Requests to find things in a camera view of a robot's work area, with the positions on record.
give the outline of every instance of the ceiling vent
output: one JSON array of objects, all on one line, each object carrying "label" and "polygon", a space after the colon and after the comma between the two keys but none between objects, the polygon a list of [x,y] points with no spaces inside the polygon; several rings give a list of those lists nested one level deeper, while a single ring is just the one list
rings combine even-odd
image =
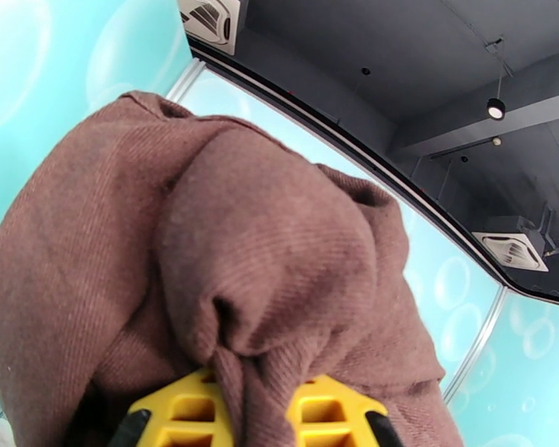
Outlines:
[{"label": "ceiling vent", "polygon": [[248,0],[178,0],[188,35],[229,55],[244,27]]},{"label": "ceiling vent", "polygon": [[520,216],[491,218],[486,230],[473,232],[473,235],[503,266],[549,271],[542,259],[545,240],[527,219]]}]

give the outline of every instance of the ceiling light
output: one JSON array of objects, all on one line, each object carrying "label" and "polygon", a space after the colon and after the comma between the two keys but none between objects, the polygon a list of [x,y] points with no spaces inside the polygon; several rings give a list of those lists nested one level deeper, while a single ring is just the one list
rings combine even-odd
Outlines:
[{"label": "ceiling light", "polygon": [[499,98],[491,98],[487,102],[487,113],[493,120],[501,121],[505,117],[505,104]]}]

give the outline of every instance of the printed bubble wallpaper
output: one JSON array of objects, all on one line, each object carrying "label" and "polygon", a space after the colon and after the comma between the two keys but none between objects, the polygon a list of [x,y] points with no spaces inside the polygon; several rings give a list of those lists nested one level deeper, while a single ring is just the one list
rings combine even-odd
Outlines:
[{"label": "printed bubble wallpaper", "polygon": [[80,120],[191,59],[176,0],[0,0],[0,222]]},{"label": "printed bubble wallpaper", "polygon": [[449,409],[467,447],[559,447],[559,306],[509,293]]},{"label": "printed bubble wallpaper", "polygon": [[[198,115],[252,121],[312,162],[375,181],[307,130],[211,71],[199,75],[180,103]],[[400,206],[410,238],[405,277],[446,369],[441,383],[446,389],[480,332],[499,285],[424,217],[403,202]]]}]

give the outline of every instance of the yellow plastic object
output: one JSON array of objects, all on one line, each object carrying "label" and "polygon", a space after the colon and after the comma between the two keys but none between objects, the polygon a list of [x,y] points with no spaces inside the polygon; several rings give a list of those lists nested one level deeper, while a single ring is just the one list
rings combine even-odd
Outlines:
[{"label": "yellow plastic object", "polygon": [[[151,417],[136,447],[232,447],[230,417],[208,370],[198,370],[130,407]],[[286,412],[297,447],[379,446],[365,414],[388,412],[381,403],[329,376],[300,386]]]}]

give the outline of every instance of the fabric fold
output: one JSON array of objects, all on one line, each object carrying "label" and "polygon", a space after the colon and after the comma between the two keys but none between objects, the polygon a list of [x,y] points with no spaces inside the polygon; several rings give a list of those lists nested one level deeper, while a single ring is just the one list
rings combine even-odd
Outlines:
[{"label": "fabric fold", "polygon": [[58,144],[0,227],[17,445],[76,438],[81,401],[107,427],[76,430],[106,440],[134,399],[207,365],[237,446],[292,447],[285,410],[321,373],[384,400],[406,446],[461,446],[407,253],[374,184],[245,121],[126,94]]}]

